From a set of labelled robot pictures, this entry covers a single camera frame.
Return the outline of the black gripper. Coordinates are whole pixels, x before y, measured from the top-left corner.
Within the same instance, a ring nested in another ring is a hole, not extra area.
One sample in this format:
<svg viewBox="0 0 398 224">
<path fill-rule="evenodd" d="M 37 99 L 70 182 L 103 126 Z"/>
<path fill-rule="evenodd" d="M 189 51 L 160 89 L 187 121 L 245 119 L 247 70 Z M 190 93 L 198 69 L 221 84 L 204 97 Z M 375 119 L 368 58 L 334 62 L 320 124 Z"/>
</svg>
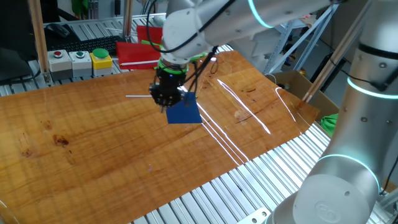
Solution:
<svg viewBox="0 0 398 224">
<path fill-rule="evenodd" d="M 160 112 L 164 113 L 168 108 L 175 106 L 177 103 L 182 101 L 184 97 L 184 91 L 177 89 L 182 86 L 185 82 L 186 72 L 170 70 L 168 68 L 156 70 L 154 85 L 149 87 L 149 93 L 151 94 L 155 103 L 160 107 Z M 162 94 L 160 89 L 163 90 L 174 90 L 163 102 Z"/>
</svg>

